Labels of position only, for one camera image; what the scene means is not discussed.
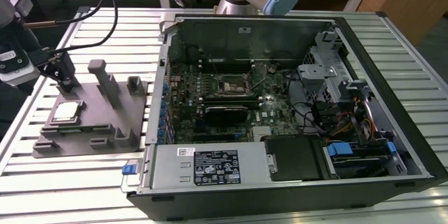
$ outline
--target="white table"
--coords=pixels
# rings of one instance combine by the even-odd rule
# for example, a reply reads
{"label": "white table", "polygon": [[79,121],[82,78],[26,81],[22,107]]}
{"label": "white table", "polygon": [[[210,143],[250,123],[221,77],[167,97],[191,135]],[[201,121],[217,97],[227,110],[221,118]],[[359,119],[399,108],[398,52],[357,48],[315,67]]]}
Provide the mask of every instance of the white table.
{"label": "white table", "polygon": [[[78,81],[95,81],[87,74],[86,65],[90,59],[103,59],[106,71],[114,74],[117,81],[131,75],[153,82],[159,16],[174,12],[210,14],[211,10],[121,8],[119,24],[105,45],[71,51]],[[345,17],[430,147],[448,166],[448,87],[394,26],[374,13],[291,12],[289,15]],[[102,8],[82,24],[69,26],[59,47],[99,40],[111,22],[113,11]],[[0,143],[0,218],[5,218],[1,223],[154,223],[121,192],[121,167],[126,161],[141,158],[141,152],[42,159],[30,156],[38,130],[58,94],[53,84],[51,80],[38,78],[34,92]],[[145,118],[151,86],[147,92]],[[137,178],[129,177],[122,189],[135,184]],[[448,188],[438,186],[399,195],[363,209],[190,220],[186,223],[446,223],[446,206]]]}

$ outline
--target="side panel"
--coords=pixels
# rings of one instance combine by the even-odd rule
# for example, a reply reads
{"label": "side panel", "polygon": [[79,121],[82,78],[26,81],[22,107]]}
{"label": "side panel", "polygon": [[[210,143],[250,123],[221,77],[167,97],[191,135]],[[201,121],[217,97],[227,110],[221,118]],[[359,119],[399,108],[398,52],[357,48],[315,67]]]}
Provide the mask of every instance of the side panel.
{"label": "side panel", "polygon": [[313,186],[211,193],[135,195],[127,200],[154,221],[265,215],[335,208],[369,207],[429,180],[357,185]]}

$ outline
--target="motherboard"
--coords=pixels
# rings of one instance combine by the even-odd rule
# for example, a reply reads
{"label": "motherboard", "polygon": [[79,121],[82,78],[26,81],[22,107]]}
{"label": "motherboard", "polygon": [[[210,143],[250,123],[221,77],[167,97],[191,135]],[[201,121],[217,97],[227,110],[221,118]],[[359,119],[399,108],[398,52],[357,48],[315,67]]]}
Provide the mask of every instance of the motherboard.
{"label": "motherboard", "polygon": [[258,134],[297,134],[285,96],[285,72],[274,62],[249,66],[175,64],[170,72],[174,143],[258,141]]}

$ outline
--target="metal bracket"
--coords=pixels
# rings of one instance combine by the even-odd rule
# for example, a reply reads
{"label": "metal bracket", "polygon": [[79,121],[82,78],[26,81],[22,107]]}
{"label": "metal bracket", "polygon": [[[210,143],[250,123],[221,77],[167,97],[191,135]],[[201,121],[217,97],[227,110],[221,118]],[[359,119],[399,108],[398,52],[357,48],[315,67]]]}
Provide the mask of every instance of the metal bracket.
{"label": "metal bracket", "polygon": [[159,16],[158,29],[162,32],[175,23],[175,13],[162,13]]}
{"label": "metal bracket", "polygon": [[277,169],[277,164],[275,164],[275,161],[274,161],[274,156],[271,154],[267,154],[266,158],[267,158],[269,173],[275,173],[278,171],[278,169]]}

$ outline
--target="white sticker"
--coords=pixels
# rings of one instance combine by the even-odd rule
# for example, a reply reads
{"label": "white sticker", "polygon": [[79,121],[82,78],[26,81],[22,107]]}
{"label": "white sticker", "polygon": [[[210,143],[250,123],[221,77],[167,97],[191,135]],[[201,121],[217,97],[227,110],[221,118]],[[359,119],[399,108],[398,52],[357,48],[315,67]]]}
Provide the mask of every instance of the white sticker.
{"label": "white sticker", "polygon": [[249,27],[239,27],[237,29],[239,34],[249,34],[250,33],[250,28]]}
{"label": "white sticker", "polygon": [[194,155],[194,148],[177,148],[177,156]]}
{"label": "white sticker", "polygon": [[17,55],[15,55],[14,51],[3,52],[2,54],[0,54],[0,61],[9,60],[9,59],[14,58],[15,56]]}

